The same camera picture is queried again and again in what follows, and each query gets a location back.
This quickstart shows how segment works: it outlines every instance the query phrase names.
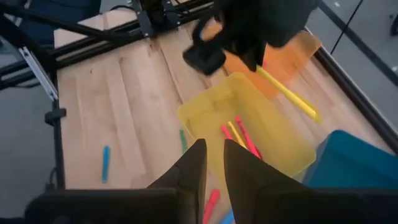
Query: orange marker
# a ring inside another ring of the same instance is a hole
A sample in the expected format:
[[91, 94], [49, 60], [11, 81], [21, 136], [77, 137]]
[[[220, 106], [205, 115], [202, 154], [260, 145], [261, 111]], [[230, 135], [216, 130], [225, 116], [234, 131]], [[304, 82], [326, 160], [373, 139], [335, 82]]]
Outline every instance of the orange marker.
[[221, 125], [221, 128], [222, 128], [222, 130], [223, 130], [223, 132], [224, 132], [224, 134], [225, 134], [225, 137], [226, 137], [227, 139], [232, 139], [232, 136], [231, 136], [231, 134], [229, 133], [228, 128], [226, 128], [225, 125]]
[[241, 128], [241, 131], [243, 133], [244, 138], [246, 139], [246, 142], [248, 143], [249, 151], [261, 159], [261, 156], [259, 155], [258, 151], [256, 150], [256, 147], [254, 146], [253, 142], [251, 141], [248, 132], [245, 130], [241, 119], [238, 116], [236, 116], [235, 119], [236, 119], [238, 126]]
[[214, 206], [216, 205], [219, 198], [220, 198], [220, 191], [217, 189], [212, 190], [209, 197], [209, 201], [207, 201], [205, 205], [203, 224], [207, 224], [207, 222], [209, 221], [211, 213], [213, 213]]

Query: green marker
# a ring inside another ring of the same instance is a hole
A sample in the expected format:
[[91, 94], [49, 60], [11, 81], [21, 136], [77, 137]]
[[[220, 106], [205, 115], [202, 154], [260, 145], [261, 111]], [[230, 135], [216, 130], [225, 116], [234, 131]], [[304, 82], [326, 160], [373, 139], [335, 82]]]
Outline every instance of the green marker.
[[180, 139], [182, 145], [182, 154], [184, 154], [188, 150], [187, 139], [185, 139], [185, 133], [183, 129], [180, 129]]

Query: transparent yellow container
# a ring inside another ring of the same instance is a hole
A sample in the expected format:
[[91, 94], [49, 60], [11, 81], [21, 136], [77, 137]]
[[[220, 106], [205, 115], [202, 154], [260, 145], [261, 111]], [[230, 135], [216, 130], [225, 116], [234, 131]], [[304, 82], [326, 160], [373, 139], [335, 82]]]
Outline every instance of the transparent yellow container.
[[204, 138], [210, 169], [225, 185], [224, 134], [221, 125], [239, 116], [262, 158], [293, 177], [315, 160], [315, 148], [304, 141], [243, 73], [234, 73], [219, 85], [184, 103], [177, 114], [193, 139]]

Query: blue marker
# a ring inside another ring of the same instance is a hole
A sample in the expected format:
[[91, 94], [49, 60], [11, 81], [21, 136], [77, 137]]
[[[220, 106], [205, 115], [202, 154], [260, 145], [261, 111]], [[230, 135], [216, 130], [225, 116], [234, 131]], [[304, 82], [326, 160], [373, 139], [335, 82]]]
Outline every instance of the blue marker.
[[111, 149], [109, 146], [104, 147], [103, 153], [103, 165], [102, 165], [102, 183], [105, 184], [108, 181], [108, 170], [109, 170], [109, 157], [111, 154]]
[[226, 216], [220, 221], [220, 224], [231, 224], [234, 221], [234, 213], [231, 211], [228, 212]]

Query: wooden table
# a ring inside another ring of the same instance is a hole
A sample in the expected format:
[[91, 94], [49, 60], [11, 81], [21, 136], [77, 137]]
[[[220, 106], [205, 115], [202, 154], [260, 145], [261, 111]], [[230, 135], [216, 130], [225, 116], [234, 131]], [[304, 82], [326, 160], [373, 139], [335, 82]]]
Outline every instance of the wooden table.
[[[120, 10], [82, 23], [109, 29], [135, 18], [133, 12]], [[205, 78], [183, 61], [182, 52], [191, 44], [187, 29], [185, 25], [58, 71], [59, 103], [67, 109], [61, 121], [67, 189], [143, 188], [182, 155], [177, 108], [227, 75], [220, 70]], [[56, 47], [83, 37], [65, 30], [54, 35]], [[317, 59], [289, 87], [320, 110], [322, 123], [311, 121], [282, 95], [274, 104], [314, 146], [333, 130], [344, 129], [391, 152]], [[111, 161], [109, 181], [102, 184], [105, 145], [111, 148]], [[216, 187], [211, 171], [207, 183], [208, 189]], [[211, 222], [228, 209], [223, 196]]]

